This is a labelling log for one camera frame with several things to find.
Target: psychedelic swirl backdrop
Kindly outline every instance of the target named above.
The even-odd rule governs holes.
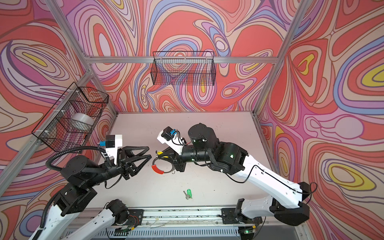
[[[62,10],[90,56],[204,50],[215,56],[277,56],[297,5],[296,0],[73,0]],[[153,86],[151,64],[93,65],[120,112],[253,110],[271,64],[216,67],[215,86],[192,87]]]
[[[0,2],[0,172],[63,91],[84,74],[43,2]],[[105,139],[111,118],[106,109],[89,145]],[[58,172],[45,167],[53,154],[41,145],[0,197],[0,240],[28,239],[47,201],[65,185]],[[84,154],[95,156],[91,151]],[[60,158],[57,164],[64,166],[71,157]]]
[[[315,0],[258,119],[314,239],[384,239],[384,2]]]

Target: wire basket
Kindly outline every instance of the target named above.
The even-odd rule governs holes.
[[[153,85],[215,85],[212,51],[154,51]]]
[[[91,87],[77,86],[64,106],[55,110],[58,113],[48,126],[42,131],[35,131],[49,112],[37,124],[32,134],[55,152],[84,146],[107,106],[108,100],[109,96],[104,92]],[[92,119],[93,121],[90,121],[93,123],[74,118],[76,113],[87,115],[87,119]]]

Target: metal ring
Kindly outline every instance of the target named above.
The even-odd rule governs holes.
[[[155,157],[155,159],[153,159],[152,165],[156,165],[156,164],[155,164],[155,161],[158,160],[158,159],[159,159],[159,157]],[[175,166],[173,165],[173,163],[171,163],[171,162],[169,162],[169,163],[172,165],[172,169],[171,169],[170,171],[168,171],[168,172],[164,172],[164,173],[170,173],[170,172],[172,172],[172,171],[175,170]]]

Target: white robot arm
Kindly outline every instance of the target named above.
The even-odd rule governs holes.
[[[241,217],[253,219],[275,216],[279,221],[292,226],[309,219],[309,206],[303,202],[311,192],[308,183],[294,183],[281,177],[238,145],[220,142],[213,129],[204,124],[189,129],[192,145],[187,145],[176,132],[170,127],[160,132],[157,139],[168,144],[169,148],[159,152],[154,162],[157,159],[168,161],[175,170],[183,172],[187,162],[201,161],[211,170],[240,177],[270,194],[258,200],[239,199],[236,211]],[[157,173],[164,173],[154,163],[152,168]]]
[[[149,150],[149,147],[121,148],[121,135],[108,135],[106,141],[103,142],[101,146],[105,146],[106,149],[93,146],[80,146],[59,152],[47,160],[46,166],[50,169],[60,171],[60,174],[68,183],[48,202],[43,211],[40,227],[36,229],[30,237],[30,240],[58,239],[71,221],[75,219],[80,212],[86,208],[92,198],[96,196],[97,192],[93,189],[93,186],[103,182],[106,185],[108,179],[119,175],[119,180],[122,177],[128,180],[130,177],[138,174],[151,159],[151,155],[144,155]],[[99,150],[105,158],[105,162],[98,165],[83,155],[77,155],[71,158],[63,168],[52,165],[55,159],[64,154],[85,149]],[[133,151],[135,150],[141,150],[141,152],[134,154]],[[135,162],[140,160],[144,161],[136,166]],[[125,223],[128,216],[129,212],[127,207],[119,199],[113,200],[98,216],[67,236],[66,239],[89,240],[94,237],[101,228],[109,227],[113,223]]]

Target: green key tag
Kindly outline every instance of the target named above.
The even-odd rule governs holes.
[[[187,190],[187,194],[190,195],[190,197],[192,198],[192,193],[190,189]]]

